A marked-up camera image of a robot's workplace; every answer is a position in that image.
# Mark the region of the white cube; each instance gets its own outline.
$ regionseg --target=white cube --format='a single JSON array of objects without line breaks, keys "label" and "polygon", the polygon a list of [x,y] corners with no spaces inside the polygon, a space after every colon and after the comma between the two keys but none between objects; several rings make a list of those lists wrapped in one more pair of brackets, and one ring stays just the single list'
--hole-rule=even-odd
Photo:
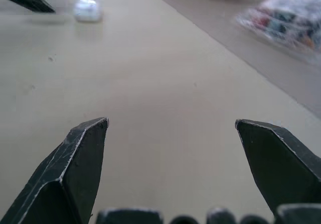
[{"label": "white cube", "polygon": [[74,7],[76,20],[80,22],[98,22],[102,17],[100,4],[93,0],[78,0]]}]

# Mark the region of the plastic bag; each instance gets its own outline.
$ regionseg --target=plastic bag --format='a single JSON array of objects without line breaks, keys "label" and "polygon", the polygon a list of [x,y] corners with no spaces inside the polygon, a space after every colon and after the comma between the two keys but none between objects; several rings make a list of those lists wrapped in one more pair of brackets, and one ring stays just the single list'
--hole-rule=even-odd
[{"label": "plastic bag", "polygon": [[321,0],[265,0],[238,16],[240,25],[295,51],[321,53]]}]

